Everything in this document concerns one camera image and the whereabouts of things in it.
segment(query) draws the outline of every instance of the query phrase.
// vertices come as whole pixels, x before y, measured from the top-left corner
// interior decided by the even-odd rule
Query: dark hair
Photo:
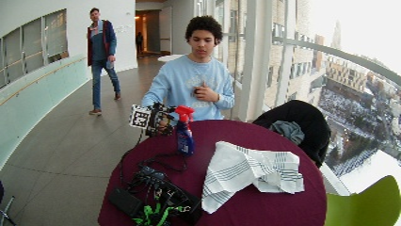
[[[214,43],[219,44],[222,40],[222,31],[221,31],[221,25],[214,20],[211,16],[198,16],[191,18],[189,21],[189,25],[186,26],[186,32],[185,32],[185,38],[186,42],[189,41],[189,38],[191,36],[191,33],[195,30],[206,30],[209,31],[214,36]]]
[[[89,14],[91,14],[94,11],[99,12],[98,8],[91,8]]]

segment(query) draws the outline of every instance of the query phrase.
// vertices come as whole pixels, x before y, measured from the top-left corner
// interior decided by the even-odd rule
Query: man
[[[137,43],[137,54],[142,54],[142,35],[139,31],[137,32],[135,43]]]
[[[101,69],[109,74],[114,87],[114,100],[121,99],[119,84],[114,71],[115,33],[109,21],[99,20],[98,8],[90,9],[91,25],[87,27],[87,66],[93,76],[93,110],[89,115],[101,115],[99,107],[99,74]]]
[[[162,65],[141,105],[162,103],[165,98],[169,106],[194,108],[194,121],[221,120],[221,110],[234,105],[231,77],[211,57],[222,39],[221,25],[210,16],[195,17],[186,26],[185,38],[191,53]]]

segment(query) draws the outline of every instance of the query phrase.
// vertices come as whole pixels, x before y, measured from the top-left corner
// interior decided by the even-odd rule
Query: sneaker
[[[114,96],[114,100],[119,100],[121,99],[121,94],[119,93],[115,93],[115,96]]]
[[[94,109],[94,110],[89,111],[89,115],[97,115],[97,116],[99,116],[101,115],[101,110],[99,109]]]

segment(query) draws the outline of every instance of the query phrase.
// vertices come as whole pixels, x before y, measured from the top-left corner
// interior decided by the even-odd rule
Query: doorway
[[[142,53],[137,57],[170,55],[171,7],[135,12],[135,34],[142,35]]]

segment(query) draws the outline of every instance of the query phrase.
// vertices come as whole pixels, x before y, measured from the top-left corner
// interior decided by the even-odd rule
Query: black jacket
[[[267,129],[275,121],[294,121],[300,126],[304,138],[298,146],[315,162],[315,166],[320,167],[330,137],[322,112],[308,103],[291,100],[266,111],[253,123]]]

